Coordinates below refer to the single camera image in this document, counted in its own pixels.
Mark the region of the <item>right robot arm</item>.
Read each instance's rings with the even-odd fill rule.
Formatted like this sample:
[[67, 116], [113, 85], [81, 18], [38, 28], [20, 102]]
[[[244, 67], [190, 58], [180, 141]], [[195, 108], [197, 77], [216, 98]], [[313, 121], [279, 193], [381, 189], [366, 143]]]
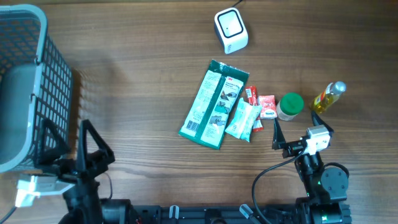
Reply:
[[282, 150], [283, 158], [294, 158], [294, 165], [307, 196], [293, 205], [277, 206], [276, 213], [291, 223], [351, 223], [351, 210], [344, 201], [349, 185], [348, 169], [337, 163], [324, 163], [320, 152], [330, 146], [334, 130], [316, 112], [313, 126], [297, 141], [287, 142], [277, 119], [274, 120], [272, 148]]

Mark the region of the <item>green lid jar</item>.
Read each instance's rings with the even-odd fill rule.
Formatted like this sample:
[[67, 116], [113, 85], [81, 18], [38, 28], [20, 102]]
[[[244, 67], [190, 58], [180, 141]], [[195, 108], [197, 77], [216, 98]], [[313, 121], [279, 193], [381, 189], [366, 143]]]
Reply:
[[303, 98], [294, 92], [285, 94], [276, 106], [278, 118], [283, 121], [294, 119], [304, 107]]

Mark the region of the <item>yellow dish soap bottle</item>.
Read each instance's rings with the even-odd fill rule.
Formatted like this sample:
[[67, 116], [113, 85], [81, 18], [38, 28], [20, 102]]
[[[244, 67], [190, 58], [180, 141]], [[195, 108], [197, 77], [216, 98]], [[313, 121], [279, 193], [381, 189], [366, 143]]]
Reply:
[[310, 103], [310, 109], [317, 114], [325, 112], [340, 96], [346, 91], [346, 84], [342, 81], [331, 82], [323, 92], [321, 92]]

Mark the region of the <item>sponge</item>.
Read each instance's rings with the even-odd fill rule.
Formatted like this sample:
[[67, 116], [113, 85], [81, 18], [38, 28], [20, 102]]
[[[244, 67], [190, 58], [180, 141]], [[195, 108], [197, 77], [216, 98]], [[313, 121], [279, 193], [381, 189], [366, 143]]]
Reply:
[[274, 119], [277, 117], [274, 95], [260, 95], [257, 97], [257, 101], [259, 105], [262, 106], [262, 110], [259, 115], [261, 119]]

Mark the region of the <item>light green wipes packet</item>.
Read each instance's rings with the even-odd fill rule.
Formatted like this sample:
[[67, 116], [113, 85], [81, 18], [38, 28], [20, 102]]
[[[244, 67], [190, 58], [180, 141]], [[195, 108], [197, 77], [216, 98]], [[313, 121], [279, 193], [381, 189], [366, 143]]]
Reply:
[[240, 98], [236, 107], [234, 118], [225, 129], [225, 132], [237, 139], [250, 142], [252, 127], [261, 110], [261, 106], [250, 105], [249, 103], [245, 102], [243, 98]]

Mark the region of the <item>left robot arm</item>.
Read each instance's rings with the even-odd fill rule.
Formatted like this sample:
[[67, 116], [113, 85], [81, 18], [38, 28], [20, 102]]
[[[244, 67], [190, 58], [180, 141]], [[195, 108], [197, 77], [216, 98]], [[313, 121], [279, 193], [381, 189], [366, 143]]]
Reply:
[[40, 124], [39, 147], [34, 165], [72, 187], [62, 193], [68, 213], [60, 223], [135, 223], [136, 214], [129, 199], [100, 198], [99, 182], [115, 161], [114, 152], [98, 134], [90, 120], [80, 123], [76, 159], [64, 159], [70, 147], [49, 119]]

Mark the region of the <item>red toothpaste box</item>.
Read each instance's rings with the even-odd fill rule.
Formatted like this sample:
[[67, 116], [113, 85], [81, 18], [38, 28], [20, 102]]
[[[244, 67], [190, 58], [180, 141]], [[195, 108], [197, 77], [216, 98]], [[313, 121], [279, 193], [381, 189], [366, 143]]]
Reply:
[[[246, 96], [248, 98], [248, 103], [250, 105], [253, 106], [257, 106], [258, 105], [258, 101], [257, 101], [257, 88], [255, 86], [247, 86], [246, 89]], [[252, 131], [253, 132], [259, 132], [261, 130], [263, 130], [263, 126], [261, 123], [261, 119], [260, 116], [258, 116], [252, 126]]]

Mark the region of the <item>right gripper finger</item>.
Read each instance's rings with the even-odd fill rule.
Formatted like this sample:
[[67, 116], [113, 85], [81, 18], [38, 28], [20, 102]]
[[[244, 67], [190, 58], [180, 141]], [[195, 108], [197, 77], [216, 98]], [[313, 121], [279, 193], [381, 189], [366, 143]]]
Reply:
[[311, 111], [312, 123], [314, 126], [324, 125], [330, 134], [334, 133], [333, 128], [331, 128], [324, 120], [319, 117], [319, 115], [315, 111]]
[[272, 148], [274, 150], [283, 149], [285, 147], [286, 141], [283, 135], [282, 129], [277, 118], [274, 119], [274, 135], [272, 141]]

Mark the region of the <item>green sponge pack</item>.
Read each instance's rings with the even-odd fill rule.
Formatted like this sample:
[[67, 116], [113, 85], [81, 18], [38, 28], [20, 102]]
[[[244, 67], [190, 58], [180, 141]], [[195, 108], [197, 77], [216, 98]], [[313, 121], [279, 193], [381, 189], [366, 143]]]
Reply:
[[248, 72], [212, 60], [179, 135], [202, 146], [219, 149], [229, 114], [248, 78]]

